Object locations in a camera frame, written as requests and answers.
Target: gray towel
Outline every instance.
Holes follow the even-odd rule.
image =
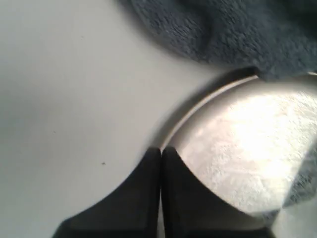
[[[166,46],[275,80],[317,69],[317,0],[126,0]]]

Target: reflective surface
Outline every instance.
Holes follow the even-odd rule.
[[[175,127],[194,175],[277,238],[317,237],[317,77],[247,78],[207,96]]]

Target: fuzzy fabric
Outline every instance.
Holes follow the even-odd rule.
[[[317,69],[317,0],[126,0],[167,46],[275,80]]]

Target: white floor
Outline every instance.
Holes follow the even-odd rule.
[[[224,72],[154,43],[117,0],[0,0],[0,33],[1,238],[51,237],[104,198]]]

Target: black object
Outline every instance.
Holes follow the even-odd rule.
[[[185,57],[267,80],[316,69],[316,0],[121,0]]]
[[[207,189],[174,148],[162,154],[161,196],[167,238],[271,238],[264,221],[233,208]]]
[[[154,238],[157,235],[161,153],[150,148],[109,196],[64,221],[53,238]]]

